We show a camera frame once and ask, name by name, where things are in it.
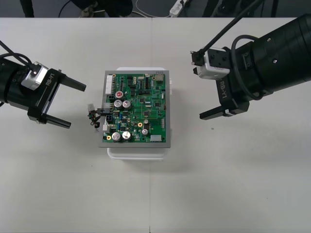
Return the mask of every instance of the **electrolytic capacitor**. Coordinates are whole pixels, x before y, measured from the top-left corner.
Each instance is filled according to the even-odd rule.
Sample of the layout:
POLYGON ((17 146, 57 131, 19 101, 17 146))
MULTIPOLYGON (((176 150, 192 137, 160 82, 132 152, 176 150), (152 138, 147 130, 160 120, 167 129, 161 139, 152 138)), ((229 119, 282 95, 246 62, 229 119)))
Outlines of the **electrolytic capacitor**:
POLYGON ((128 131, 124 131, 124 132, 122 133, 122 138, 123 138, 125 141, 130 140, 131 137, 132 137, 132 136, 131 136, 131 133, 128 132, 128 131))
POLYGON ((114 142, 119 142, 119 141, 121 140, 121 134, 118 133, 118 132, 114 132, 114 133, 112 134, 112 140, 113 140, 114 142))
POLYGON ((141 131, 142 135, 147 136, 148 135, 148 130, 144 129, 141 131))
POLYGON ((122 105, 125 110, 129 110, 132 107, 131 102, 128 100, 125 100, 122 105))
POLYGON ((116 109, 121 109, 122 108, 122 101, 121 100, 114 101, 113 106, 115 106, 116 109))
POLYGON ((115 94, 117 100, 122 100, 124 98, 124 94, 122 91, 117 91, 115 94))

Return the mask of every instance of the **cable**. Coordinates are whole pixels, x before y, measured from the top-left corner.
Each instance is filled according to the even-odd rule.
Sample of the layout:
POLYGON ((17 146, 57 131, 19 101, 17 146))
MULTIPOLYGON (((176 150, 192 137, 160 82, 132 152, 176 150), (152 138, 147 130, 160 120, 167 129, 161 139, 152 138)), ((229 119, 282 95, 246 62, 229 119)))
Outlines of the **cable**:
POLYGON ((249 40, 256 40, 258 39, 257 37, 251 36, 251 35, 240 35, 238 36, 232 43, 231 46, 231 62, 232 62, 232 66, 233 66, 233 71, 235 74, 235 77, 239 83, 239 85, 241 86, 243 92, 248 95, 251 99, 253 100, 260 100, 262 99, 264 93, 259 93, 258 96, 255 96, 254 94, 252 94, 248 88, 245 86, 242 77, 240 75, 239 69, 238 69, 238 65, 237 65, 237 57, 236 57, 236 53, 235 53, 235 49, 237 46, 237 43, 241 40, 241 39, 249 39, 249 40))
POLYGON ((135 6, 136 6, 136 8, 137 8, 140 12, 142 12, 143 14, 145 14, 145 15, 147 15, 147 16, 150 16, 150 17, 154 17, 154 18, 168 18, 168 17, 170 17, 170 15, 165 16, 165 17, 159 17, 159 16, 153 16, 153 15, 147 14, 146 12, 144 12, 144 11, 142 11, 141 9, 138 8, 138 6, 137 6, 138 1, 139 1, 139 0, 136 0, 135 6))
POLYGON ((10 50, 10 48, 7 47, 1 40, 0 40, 0 45, 1 45, 5 50, 7 50, 8 53, 9 53, 11 56, 15 57, 19 62, 23 63, 25 66, 27 66, 27 67, 30 69, 31 63, 25 62, 23 59, 21 59, 16 53, 14 53, 12 50, 10 50))
POLYGON ((65 8, 65 6, 67 6, 67 4, 68 4, 69 2, 71 2, 71 0, 67 1, 67 2, 63 5, 62 9, 60 9, 59 14, 58 14, 58 17, 59 17, 59 18, 60 18, 60 14, 62 13, 63 9, 65 8))
POLYGON ((266 3, 266 0, 264 0, 263 3, 262 3, 261 12, 260 12, 260 18, 262 18, 262 13, 263 13, 263 8, 264 8, 264 4, 265 3, 266 3))
POLYGON ((148 16, 145 16, 145 15, 143 15, 142 13, 137 12, 137 11, 132 11, 132 13, 137 14, 137 15, 140 15, 140 16, 143 16, 143 17, 145 17, 145 18, 148 18, 148 16))
POLYGON ((203 49, 200 49, 199 52, 204 54, 207 50, 210 49, 230 28, 236 25, 249 11, 258 7, 264 0, 256 0, 248 7, 246 7, 238 16, 236 16, 227 26, 224 27, 203 49))
POLYGON ((93 11, 93 13, 100 13, 100 12, 105 12, 106 10, 100 10, 100 11, 93 11))
MULTIPOLYGON (((21 54, 21 53, 15 53, 15 54, 18 57, 24 58, 28 63, 32 64, 31 60, 28 57, 26 57, 24 54, 21 54)), ((5 58, 5 57, 10 57, 10 56, 12 56, 12 55, 9 53, 5 53, 5 54, 0 55, 0 59, 5 58)))

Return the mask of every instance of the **electronic component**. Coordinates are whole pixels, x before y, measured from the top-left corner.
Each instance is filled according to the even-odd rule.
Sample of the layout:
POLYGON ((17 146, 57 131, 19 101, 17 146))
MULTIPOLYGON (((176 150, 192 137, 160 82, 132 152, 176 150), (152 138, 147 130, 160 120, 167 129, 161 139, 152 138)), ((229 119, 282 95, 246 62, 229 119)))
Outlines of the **electronic component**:
POLYGON ((132 135, 131 135, 131 133, 128 132, 128 131, 124 131, 124 132, 122 133, 122 138, 123 138, 125 141, 130 140, 131 137, 132 137, 132 135))
POLYGON ((143 129, 141 131, 141 134, 144 135, 144 136, 147 136, 148 135, 148 130, 147 129, 143 129))
POLYGON ((117 98, 118 100, 123 100, 123 98, 124 98, 124 94, 123 94, 122 91, 117 91, 116 94, 115 94, 115 96, 116 96, 116 98, 117 98))
POLYGON ((108 125, 103 125, 103 132, 110 133, 110 127, 108 125))
POLYGON ((152 142, 162 142, 162 136, 161 135, 151 135, 150 141, 152 142))
MULTIPOLYGON (((101 146, 104 147, 160 147, 167 148, 170 146, 170 128, 169 123, 162 119, 169 119, 169 112, 160 109, 165 104, 169 104, 169 97, 165 93, 169 92, 169 78, 167 71, 152 71, 146 75, 146 72, 132 71, 136 77, 129 76, 130 71, 107 71, 106 75, 115 74, 113 96, 115 101, 118 91, 122 91, 123 100, 120 110, 111 103, 110 114, 114 117, 112 128, 115 133, 120 133, 122 139, 120 143, 112 143, 107 140, 107 135, 102 137, 101 146), (163 75, 163 81, 157 82, 152 80, 156 75, 163 75), (151 135, 160 135, 160 141, 151 141, 151 135)), ((103 100, 109 102, 108 96, 104 95, 103 100)))
POLYGON ((130 108, 131 108, 131 106, 132 106, 132 104, 131 104, 131 102, 130 101, 128 101, 128 100, 125 100, 125 101, 123 101, 123 108, 125 109, 125 110, 129 110, 130 108))
POLYGON ((122 101, 121 101, 121 100, 116 100, 116 101, 114 101, 113 106, 114 106, 116 109, 121 109, 121 108, 122 108, 122 101))
POLYGON ((113 101, 115 101, 115 97, 114 96, 108 96, 108 100, 109 100, 109 102, 113 102, 113 101))
POLYGON ((106 116, 106 121, 107 121, 108 123, 112 122, 112 121, 113 121, 112 116, 111 116, 111 115, 107 115, 107 116, 106 116))
POLYGON ((114 142, 120 142, 121 141, 121 134, 119 132, 115 132, 112 134, 112 140, 114 142))

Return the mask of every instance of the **white table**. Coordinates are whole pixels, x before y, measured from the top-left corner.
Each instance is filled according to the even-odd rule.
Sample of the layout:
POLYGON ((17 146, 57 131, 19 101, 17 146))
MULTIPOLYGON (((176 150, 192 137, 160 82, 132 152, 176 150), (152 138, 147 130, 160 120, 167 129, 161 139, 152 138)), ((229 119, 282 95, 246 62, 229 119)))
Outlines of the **white table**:
MULTIPOLYGON (((87 85, 60 88, 49 111, 70 130, 1 108, 0 232, 310 232, 311 83, 253 101, 239 116, 199 119, 219 102, 215 82, 192 74, 189 51, 229 21, 0 19, 14 51, 87 85), (105 70, 130 66, 170 70, 164 162, 114 161, 97 148, 86 104, 100 106, 105 70)), ((245 19, 215 46, 288 21, 245 19)))

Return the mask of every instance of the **black cable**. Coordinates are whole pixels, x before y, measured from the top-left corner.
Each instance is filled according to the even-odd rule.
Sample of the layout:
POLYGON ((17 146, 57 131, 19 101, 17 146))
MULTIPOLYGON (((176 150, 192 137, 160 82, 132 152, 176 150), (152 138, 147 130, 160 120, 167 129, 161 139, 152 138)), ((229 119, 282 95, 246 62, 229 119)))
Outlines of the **black cable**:
POLYGON ((236 57, 235 49, 236 49, 237 43, 241 39, 256 40, 258 38, 254 37, 254 36, 251 36, 251 35, 240 35, 233 41, 232 46, 231 46, 231 62, 232 62, 232 66, 233 66, 233 71, 234 71, 235 77, 236 77, 239 85, 241 86, 243 92, 245 92, 245 94, 248 95, 253 100, 260 100, 260 99, 262 99, 264 93, 259 93, 258 96, 255 96, 253 93, 251 93, 248 90, 248 88, 245 86, 245 84, 244 84, 244 82, 242 80, 242 77, 240 75, 239 69, 238 69, 237 57, 236 57))
POLYGON ((1 45, 5 50, 7 50, 8 53, 9 53, 11 56, 15 57, 19 62, 23 63, 25 66, 27 66, 29 69, 31 69, 31 67, 30 67, 31 63, 29 64, 28 62, 25 62, 23 59, 21 59, 19 56, 17 56, 17 54, 14 53, 12 50, 10 50, 10 48, 7 47, 1 40, 0 40, 0 45, 1 45))
MULTIPOLYGON (((31 60, 28 57, 26 57, 24 54, 21 54, 21 53, 15 53, 15 54, 18 57, 24 58, 28 63, 32 64, 31 60)), ((10 57, 10 56, 12 56, 12 55, 9 53, 5 53, 5 54, 0 55, 0 59, 5 58, 5 57, 10 57)))
POLYGON ((263 3, 262 3, 261 12, 260 12, 260 18, 262 18, 262 13, 263 13, 263 8, 264 8, 264 4, 265 3, 266 3, 266 0, 264 0, 263 3))
POLYGON ((62 9, 60 9, 59 14, 58 14, 58 17, 59 17, 59 18, 60 18, 60 14, 62 13, 63 9, 65 8, 65 6, 67 6, 67 4, 68 4, 69 2, 71 2, 71 0, 67 1, 67 2, 63 5, 62 9))
POLYGON ((203 49, 200 49, 199 52, 204 54, 210 47, 212 47, 230 28, 236 25, 249 11, 257 8, 264 0, 256 0, 248 7, 246 7, 238 16, 234 18, 227 26, 224 27, 203 49))

